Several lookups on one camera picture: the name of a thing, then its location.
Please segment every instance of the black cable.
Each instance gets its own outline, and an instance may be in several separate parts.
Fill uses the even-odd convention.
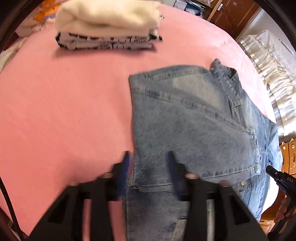
[[[6,204],[7,204],[8,210],[10,212],[13,225],[14,225],[16,231],[17,231],[17,234],[18,234],[21,241],[25,241],[25,238],[24,238],[24,236],[22,234],[22,230],[20,229],[20,226],[18,224],[17,217],[15,215],[15,211],[13,209],[12,203],[10,201],[10,198],[8,196],[7,190],[6,190],[5,186],[4,186],[4,183],[3,183],[2,179],[1,179],[1,177],[0,177],[0,189],[1,189],[1,192],[2,192],[2,194],[4,196],[4,199],[6,201]]]

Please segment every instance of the folded patterned shirt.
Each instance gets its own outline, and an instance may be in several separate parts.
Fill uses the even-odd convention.
[[[157,29],[150,31],[146,36],[130,37],[90,37],[71,33],[58,33],[56,41],[61,48],[77,49],[151,49],[152,43],[162,41]]]

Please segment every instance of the wooden door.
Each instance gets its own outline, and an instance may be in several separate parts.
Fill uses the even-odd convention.
[[[234,39],[260,8],[253,0],[223,0],[222,4],[212,20]]]

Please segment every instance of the bed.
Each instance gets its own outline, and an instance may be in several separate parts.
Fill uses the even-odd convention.
[[[238,70],[251,100],[276,121],[255,67],[226,32],[169,6],[160,11],[164,41],[154,50],[67,51],[49,25],[0,74],[0,175],[26,234],[65,186],[93,180],[133,151],[131,74],[183,64],[209,69],[218,58]],[[121,203],[111,205],[115,240],[125,240]],[[1,195],[0,207],[8,214]]]
[[[264,30],[240,40],[264,83],[276,116],[279,141],[296,139],[296,56],[272,32]]]

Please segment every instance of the human hand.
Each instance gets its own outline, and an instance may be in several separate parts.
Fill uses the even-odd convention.
[[[274,219],[275,223],[278,223],[279,221],[283,220],[286,217],[285,216],[285,213],[287,211],[286,203],[287,203],[287,199],[285,198],[282,200],[281,206],[280,206],[278,212],[276,213],[276,218]]]

